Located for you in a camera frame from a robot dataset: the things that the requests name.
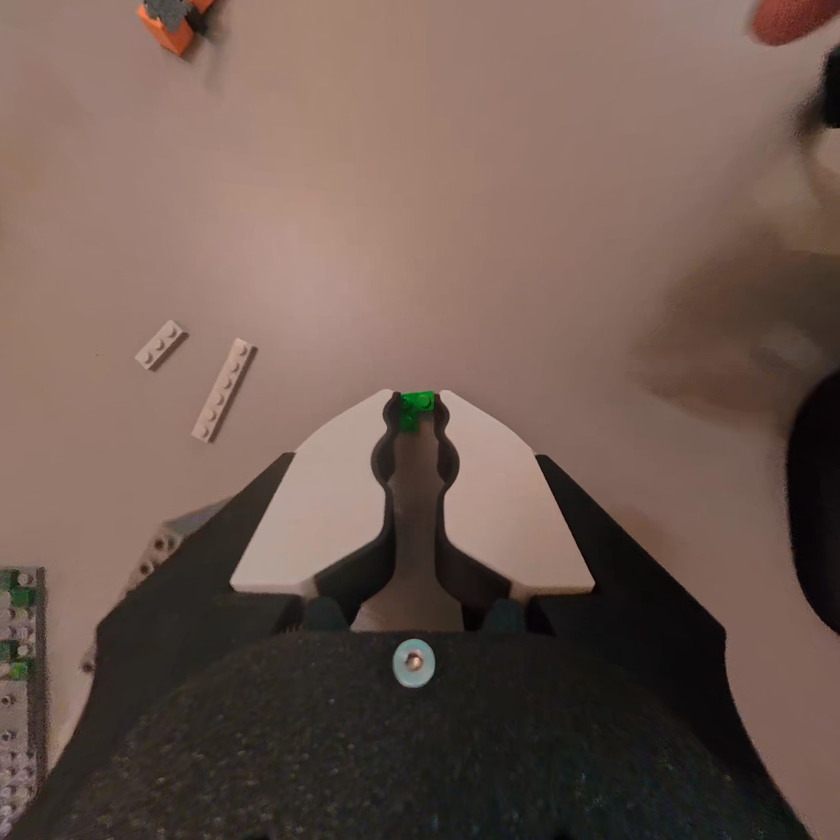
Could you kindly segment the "black mesh cushion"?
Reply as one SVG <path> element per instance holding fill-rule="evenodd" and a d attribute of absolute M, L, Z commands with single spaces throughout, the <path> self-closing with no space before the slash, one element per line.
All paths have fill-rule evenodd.
<path fill-rule="evenodd" d="M 839 372 L 806 397 L 786 454 L 794 569 L 813 612 L 839 633 Z"/>

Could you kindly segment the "orange brick mini build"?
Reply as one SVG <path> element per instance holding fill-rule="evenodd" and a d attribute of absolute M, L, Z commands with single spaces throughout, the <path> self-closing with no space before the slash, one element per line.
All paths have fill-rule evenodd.
<path fill-rule="evenodd" d="M 220 1 L 141 1 L 136 13 L 155 41 L 175 56 L 187 56 L 197 38 L 214 37 Z"/>

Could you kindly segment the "short light grey plate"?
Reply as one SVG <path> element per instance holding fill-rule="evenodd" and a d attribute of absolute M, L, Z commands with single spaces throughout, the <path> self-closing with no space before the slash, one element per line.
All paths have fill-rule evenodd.
<path fill-rule="evenodd" d="M 176 321 L 168 320 L 135 354 L 134 359 L 146 371 L 156 371 L 188 337 Z"/>

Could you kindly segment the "small green corner plate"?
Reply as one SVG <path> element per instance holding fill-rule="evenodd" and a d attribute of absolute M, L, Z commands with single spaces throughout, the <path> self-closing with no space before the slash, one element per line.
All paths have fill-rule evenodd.
<path fill-rule="evenodd" d="M 434 415 L 433 391 L 405 392 L 400 399 L 400 430 L 402 433 L 418 432 L 419 424 Z"/>

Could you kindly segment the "dark grey cross wall piece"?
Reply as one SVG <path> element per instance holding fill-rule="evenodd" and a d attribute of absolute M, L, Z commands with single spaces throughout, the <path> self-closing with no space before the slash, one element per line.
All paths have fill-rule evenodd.
<path fill-rule="evenodd" d="M 109 610 L 112 611 L 119 606 L 131 592 L 147 581 L 180 549 L 184 541 L 205 526 L 231 500 L 231 497 L 227 497 L 174 519 L 163 521 L 143 548 L 117 600 Z"/>

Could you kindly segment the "long light grey plate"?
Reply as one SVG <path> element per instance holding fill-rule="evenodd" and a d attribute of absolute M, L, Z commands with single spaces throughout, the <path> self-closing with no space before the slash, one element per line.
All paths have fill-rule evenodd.
<path fill-rule="evenodd" d="M 215 440 L 256 350 L 254 344 L 243 339 L 235 339 L 231 344 L 193 426 L 191 435 L 195 440 L 203 444 L 210 444 Z"/>

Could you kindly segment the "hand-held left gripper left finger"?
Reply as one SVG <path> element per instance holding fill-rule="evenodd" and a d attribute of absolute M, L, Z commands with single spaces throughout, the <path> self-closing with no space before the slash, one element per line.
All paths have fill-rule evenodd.
<path fill-rule="evenodd" d="M 239 593 L 333 599 L 345 618 L 396 567 L 395 470 L 401 397 L 378 391 L 294 453 L 230 578 Z"/>

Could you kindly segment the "person's right hand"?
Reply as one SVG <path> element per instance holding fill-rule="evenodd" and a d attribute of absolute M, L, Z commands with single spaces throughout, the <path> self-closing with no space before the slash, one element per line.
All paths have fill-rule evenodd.
<path fill-rule="evenodd" d="M 765 46 L 786 46 L 839 15 L 839 1 L 759 1 L 749 32 Z"/>

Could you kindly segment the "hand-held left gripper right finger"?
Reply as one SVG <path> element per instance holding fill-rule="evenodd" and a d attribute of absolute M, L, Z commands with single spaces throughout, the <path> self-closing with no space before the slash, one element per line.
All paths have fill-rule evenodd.
<path fill-rule="evenodd" d="M 589 595 L 590 571 L 538 458 L 508 426 L 452 391 L 435 395 L 434 570 L 467 613 L 501 599 Z"/>

